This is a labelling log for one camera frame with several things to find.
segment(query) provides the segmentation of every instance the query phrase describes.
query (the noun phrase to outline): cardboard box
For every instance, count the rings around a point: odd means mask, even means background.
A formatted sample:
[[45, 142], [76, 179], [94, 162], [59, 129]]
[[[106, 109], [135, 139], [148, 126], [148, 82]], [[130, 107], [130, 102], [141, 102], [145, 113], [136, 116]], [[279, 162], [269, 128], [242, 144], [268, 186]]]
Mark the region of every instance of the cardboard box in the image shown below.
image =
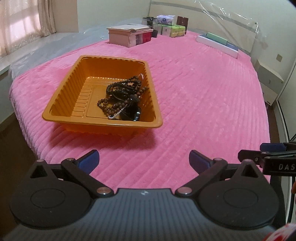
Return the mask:
[[162, 35], [168, 36], [171, 38], [184, 36], [185, 34], [185, 27], [180, 25], [163, 25], [162, 27]]
[[111, 32], [113, 33], [109, 33], [110, 44], [116, 44], [131, 48], [133, 46], [151, 41], [151, 33], [153, 32], [153, 29], [137, 32], [136, 34], [122, 34], [122, 32], [120, 31]]
[[188, 26], [188, 18], [178, 16], [177, 24], [185, 27], [185, 34], [186, 34], [187, 26]]
[[158, 27], [157, 27], [157, 35], [162, 35], [163, 33], [163, 25], [162, 24], [159, 24]]

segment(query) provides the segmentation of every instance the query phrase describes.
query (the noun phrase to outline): brown box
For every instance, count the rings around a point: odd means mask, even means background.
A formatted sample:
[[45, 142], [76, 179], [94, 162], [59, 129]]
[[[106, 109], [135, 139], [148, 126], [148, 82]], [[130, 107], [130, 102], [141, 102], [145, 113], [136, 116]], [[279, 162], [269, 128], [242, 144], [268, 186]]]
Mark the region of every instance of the brown box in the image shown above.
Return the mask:
[[186, 34], [187, 26], [188, 26], [188, 18], [178, 16], [177, 25], [184, 26], [185, 27], [185, 34]]

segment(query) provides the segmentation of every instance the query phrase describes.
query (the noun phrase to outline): bed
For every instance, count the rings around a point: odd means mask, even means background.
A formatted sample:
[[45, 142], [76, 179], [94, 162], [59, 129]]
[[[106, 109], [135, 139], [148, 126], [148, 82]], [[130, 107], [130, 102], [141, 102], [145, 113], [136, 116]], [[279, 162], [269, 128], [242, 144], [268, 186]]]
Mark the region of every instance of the bed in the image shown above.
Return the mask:
[[[126, 48], [95, 43], [41, 64], [18, 76], [10, 100], [23, 135], [40, 159], [50, 164], [79, 158], [92, 149], [100, 164], [91, 176], [117, 188], [172, 188], [197, 173], [189, 152], [238, 163], [241, 149], [258, 150], [269, 142], [268, 118], [257, 74], [250, 57], [235, 59], [184, 37], [158, 36]], [[42, 112], [73, 63], [81, 55], [115, 56], [149, 64], [163, 125], [133, 137], [68, 132], [44, 121]]]

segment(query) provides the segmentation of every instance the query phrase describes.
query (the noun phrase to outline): window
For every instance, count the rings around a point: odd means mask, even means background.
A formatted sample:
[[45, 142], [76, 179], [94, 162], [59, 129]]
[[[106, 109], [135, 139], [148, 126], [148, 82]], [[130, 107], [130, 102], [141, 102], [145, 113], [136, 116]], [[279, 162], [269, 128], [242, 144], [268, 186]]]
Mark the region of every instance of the window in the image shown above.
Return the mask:
[[0, 0], [0, 59], [55, 32], [51, 1]]

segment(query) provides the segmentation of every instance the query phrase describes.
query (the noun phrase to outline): book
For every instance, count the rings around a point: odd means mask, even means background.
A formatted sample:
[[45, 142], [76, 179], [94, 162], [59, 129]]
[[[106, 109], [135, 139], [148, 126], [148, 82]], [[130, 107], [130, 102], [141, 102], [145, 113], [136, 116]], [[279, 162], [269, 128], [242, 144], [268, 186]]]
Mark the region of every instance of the book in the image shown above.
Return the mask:
[[109, 34], [121, 34], [121, 35], [127, 35], [127, 36], [133, 36], [136, 34], [144, 34], [144, 33], [150, 33], [153, 32], [153, 29], [147, 29], [139, 32], [125, 32], [125, 31], [119, 31], [117, 29], [110, 29]]
[[127, 33], [135, 33], [135, 32], [148, 30], [150, 29], [150, 26], [142, 25], [142, 24], [125, 24], [120, 26], [109, 27], [107, 29], [117, 30], [117, 31], [127, 32]]

